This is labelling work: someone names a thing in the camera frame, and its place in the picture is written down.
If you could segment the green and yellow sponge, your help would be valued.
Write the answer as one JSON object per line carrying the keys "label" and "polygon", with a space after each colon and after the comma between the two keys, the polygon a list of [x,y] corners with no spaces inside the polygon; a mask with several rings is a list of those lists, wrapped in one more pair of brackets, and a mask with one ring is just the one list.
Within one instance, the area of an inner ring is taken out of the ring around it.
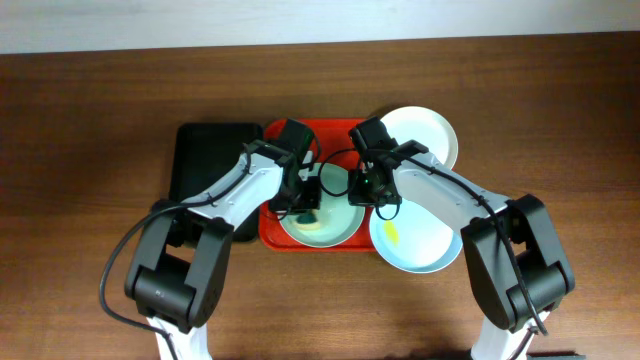
{"label": "green and yellow sponge", "polygon": [[294,226],[300,231],[316,231],[323,227],[323,222],[314,211],[298,215],[294,220]]}

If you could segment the pale green plate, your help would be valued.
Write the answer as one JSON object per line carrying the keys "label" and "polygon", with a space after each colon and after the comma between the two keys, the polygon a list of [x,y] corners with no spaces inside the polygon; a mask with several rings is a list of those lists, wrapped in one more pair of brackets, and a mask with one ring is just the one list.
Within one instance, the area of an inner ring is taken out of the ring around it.
{"label": "pale green plate", "polygon": [[[320,180],[330,192],[338,193],[347,188],[347,170],[330,163],[324,165]],[[365,210],[351,206],[347,195],[333,197],[320,188],[320,206],[311,210],[317,213],[323,227],[316,231],[300,231],[294,226],[300,214],[291,214],[279,220],[285,232],[297,242],[314,248],[327,248],[349,239],[360,227]]]}

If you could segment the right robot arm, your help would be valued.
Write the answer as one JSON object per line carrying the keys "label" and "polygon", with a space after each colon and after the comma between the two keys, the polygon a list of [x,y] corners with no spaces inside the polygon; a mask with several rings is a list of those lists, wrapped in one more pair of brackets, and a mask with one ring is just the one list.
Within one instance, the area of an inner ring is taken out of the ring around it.
{"label": "right robot arm", "polygon": [[545,318],[575,288],[549,212],[537,197],[492,193],[443,165],[415,140],[398,143],[369,118],[348,133],[360,162],[351,171],[353,205],[411,201],[462,239],[474,298],[484,314],[472,359],[524,359]]}

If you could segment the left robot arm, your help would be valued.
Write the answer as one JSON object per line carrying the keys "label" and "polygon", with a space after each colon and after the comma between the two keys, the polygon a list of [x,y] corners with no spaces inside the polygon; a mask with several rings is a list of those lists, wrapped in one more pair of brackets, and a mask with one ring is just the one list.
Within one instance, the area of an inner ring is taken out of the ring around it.
{"label": "left robot arm", "polygon": [[315,135],[288,120],[272,140],[245,145],[232,169],[197,195],[159,202],[129,230],[140,237],[124,291],[163,359],[207,359],[206,323],[226,278],[234,232],[262,204],[277,215],[318,207],[307,173]]}

